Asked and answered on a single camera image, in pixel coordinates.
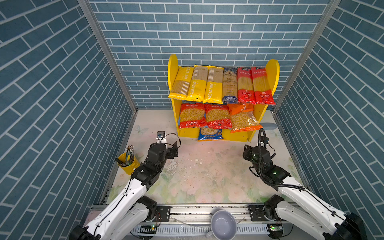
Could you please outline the orange pasta bag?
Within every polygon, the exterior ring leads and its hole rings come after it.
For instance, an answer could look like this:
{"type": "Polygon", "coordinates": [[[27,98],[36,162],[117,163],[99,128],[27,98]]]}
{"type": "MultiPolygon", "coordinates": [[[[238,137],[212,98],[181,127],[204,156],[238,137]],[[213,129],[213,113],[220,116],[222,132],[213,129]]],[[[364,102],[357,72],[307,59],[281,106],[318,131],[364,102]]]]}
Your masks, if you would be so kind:
{"type": "Polygon", "coordinates": [[[253,114],[251,103],[227,104],[229,108],[232,130],[231,133],[251,132],[262,128],[253,114]]]}

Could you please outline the blue shell pasta bag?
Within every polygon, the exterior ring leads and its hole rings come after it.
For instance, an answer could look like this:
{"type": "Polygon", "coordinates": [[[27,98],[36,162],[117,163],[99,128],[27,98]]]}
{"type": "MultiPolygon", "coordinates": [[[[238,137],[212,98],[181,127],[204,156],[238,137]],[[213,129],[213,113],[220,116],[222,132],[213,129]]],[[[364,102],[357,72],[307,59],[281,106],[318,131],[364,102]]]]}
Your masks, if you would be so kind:
{"type": "Polygon", "coordinates": [[[200,129],[198,141],[219,141],[223,140],[221,129],[204,127],[200,129]]]}

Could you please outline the red macaroni bag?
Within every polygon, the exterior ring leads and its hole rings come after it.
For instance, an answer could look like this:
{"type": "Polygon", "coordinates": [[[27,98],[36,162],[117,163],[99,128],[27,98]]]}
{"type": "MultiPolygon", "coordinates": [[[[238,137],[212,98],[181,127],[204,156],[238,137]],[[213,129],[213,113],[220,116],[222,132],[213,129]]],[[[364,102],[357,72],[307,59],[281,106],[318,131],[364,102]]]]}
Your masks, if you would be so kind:
{"type": "Polygon", "coordinates": [[[207,125],[211,129],[231,129],[232,122],[226,105],[205,104],[207,125]]]}
{"type": "Polygon", "coordinates": [[[202,103],[181,105],[179,128],[203,128],[207,125],[205,106],[202,103]]]}

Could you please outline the red spaghetti bag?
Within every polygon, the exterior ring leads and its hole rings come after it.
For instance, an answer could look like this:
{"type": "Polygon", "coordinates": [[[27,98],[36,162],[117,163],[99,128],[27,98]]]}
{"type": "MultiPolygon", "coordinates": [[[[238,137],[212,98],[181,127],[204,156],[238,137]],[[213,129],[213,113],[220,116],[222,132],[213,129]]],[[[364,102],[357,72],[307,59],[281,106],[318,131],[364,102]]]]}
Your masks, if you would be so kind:
{"type": "Polygon", "coordinates": [[[275,105],[272,90],[268,82],[268,75],[265,68],[251,68],[252,81],[254,86],[255,103],[261,105],[275,105]]]}
{"type": "Polygon", "coordinates": [[[237,68],[237,83],[238,83],[238,101],[240,103],[250,103],[255,105],[255,94],[253,81],[251,79],[251,69],[237,68]]]}

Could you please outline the blue-top Moli pasta bag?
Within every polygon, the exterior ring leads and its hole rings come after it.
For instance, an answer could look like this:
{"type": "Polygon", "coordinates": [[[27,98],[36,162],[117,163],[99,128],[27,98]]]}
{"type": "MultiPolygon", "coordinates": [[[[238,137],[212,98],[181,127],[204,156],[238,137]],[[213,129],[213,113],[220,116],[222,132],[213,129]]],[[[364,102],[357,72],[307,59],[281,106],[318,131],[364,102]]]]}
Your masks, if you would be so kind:
{"type": "Polygon", "coordinates": [[[223,76],[223,99],[224,104],[238,103],[237,69],[232,67],[224,68],[223,76]]]}

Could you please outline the yellow spaghetti bag long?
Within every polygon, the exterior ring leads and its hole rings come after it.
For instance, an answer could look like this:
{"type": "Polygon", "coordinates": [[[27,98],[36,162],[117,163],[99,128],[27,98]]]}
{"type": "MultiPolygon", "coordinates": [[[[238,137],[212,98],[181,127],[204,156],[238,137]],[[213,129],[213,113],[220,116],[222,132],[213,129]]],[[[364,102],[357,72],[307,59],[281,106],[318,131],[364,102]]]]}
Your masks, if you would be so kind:
{"type": "Polygon", "coordinates": [[[208,81],[209,67],[195,65],[186,101],[203,102],[208,81]]]}

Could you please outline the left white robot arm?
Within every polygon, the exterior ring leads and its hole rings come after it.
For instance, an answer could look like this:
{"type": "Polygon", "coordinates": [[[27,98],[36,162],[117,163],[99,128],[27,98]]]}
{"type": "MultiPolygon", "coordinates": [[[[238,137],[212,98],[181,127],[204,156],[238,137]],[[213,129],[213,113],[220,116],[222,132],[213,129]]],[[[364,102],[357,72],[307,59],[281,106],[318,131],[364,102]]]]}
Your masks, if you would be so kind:
{"type": "Polygon", "coordinates": [[[133,228],[155,217],[157,202],[146,192],[159,179],[167,160],[178,157],[179,145],[153,143],[145,161],[133,171],[119,195],[85,227],[76,226],[70,240],[121,240],[133,228]]]}

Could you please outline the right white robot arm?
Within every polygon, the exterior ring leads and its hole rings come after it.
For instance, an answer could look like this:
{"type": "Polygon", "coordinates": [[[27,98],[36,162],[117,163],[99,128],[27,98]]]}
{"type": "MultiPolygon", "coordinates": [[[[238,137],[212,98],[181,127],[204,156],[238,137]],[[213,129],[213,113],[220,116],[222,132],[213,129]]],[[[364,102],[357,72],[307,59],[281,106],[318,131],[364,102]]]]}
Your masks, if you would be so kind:
{"type": "Polygon", "coordinates": [[[256,147],[245,145],[243,158],[252,163],[251,173],[300,206],[297,209],[282,196],[274,195],[265,202],[267,219],[288,221],[317,240],[368,238],[361,217],[344,213],[302,186],[288,171],[273,164],[266,146],[264,136],[259,138],[256,147]]]}

